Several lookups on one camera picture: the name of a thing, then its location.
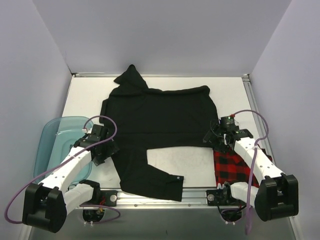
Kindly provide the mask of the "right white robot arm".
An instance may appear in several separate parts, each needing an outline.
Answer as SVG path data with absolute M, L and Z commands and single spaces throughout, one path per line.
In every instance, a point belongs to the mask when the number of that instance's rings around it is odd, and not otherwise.
M 239 155 L 250 168 L 249 174 L 258 182 L 258 187 L 240 180 L 225 182 L 214 198 L 218 206 L 243 202 L 255 208 L 264 222 L 293 217 L 299 213 L 297 178 L 275 166 L 258 146 L 251 132 L 235 124 L 233 115 L 212 122 L 203 142 L 211 144 L 219 153 Z

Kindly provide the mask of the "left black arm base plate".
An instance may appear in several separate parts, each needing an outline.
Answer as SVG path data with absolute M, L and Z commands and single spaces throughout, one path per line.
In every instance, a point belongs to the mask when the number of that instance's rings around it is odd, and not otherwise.
M 101 190 L 94 197 L 92 203 L 107 207 L 115 207 L 117 205 L 118 192 L 116 190 Z

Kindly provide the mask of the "black long sleeve shirt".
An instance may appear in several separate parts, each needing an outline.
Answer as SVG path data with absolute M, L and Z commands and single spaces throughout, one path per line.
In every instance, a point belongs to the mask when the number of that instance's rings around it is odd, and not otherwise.
M 147 151 L 203 147 L 217 108 L 206 85 L 160 90 L 148 87 L 134 65 L 115 79 L 117 87 L 102 102 L 100 123 L 115 132 L 119 152 L 112 156 L 124 192 L 181 201 L 184 177 L 148 163 Z

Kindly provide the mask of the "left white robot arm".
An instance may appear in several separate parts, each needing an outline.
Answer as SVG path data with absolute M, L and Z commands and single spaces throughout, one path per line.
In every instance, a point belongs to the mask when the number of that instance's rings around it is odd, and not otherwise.
M 101 208 L 107 199 L 98 182 L 82 179 L 69 187 L 90 162 L 98 166 L 118 152 L 113 137 L 107 127 L 93 125 L 74 143 L 61 167 L 40 183 L 31 183 L 25 190 L 22 223 L 57 233 L 74 209 L 82 205 Z

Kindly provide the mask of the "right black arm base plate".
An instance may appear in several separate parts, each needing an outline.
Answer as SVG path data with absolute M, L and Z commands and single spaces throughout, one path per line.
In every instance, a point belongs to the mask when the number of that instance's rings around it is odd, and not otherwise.
M 225 182 L 222 185 L 219 183 L 217 188 L 207 189 L 206 200 L 208 206 L 238 206 L 243 207 L 246 203 L 242 200 L 232 197 L 231 185 Z

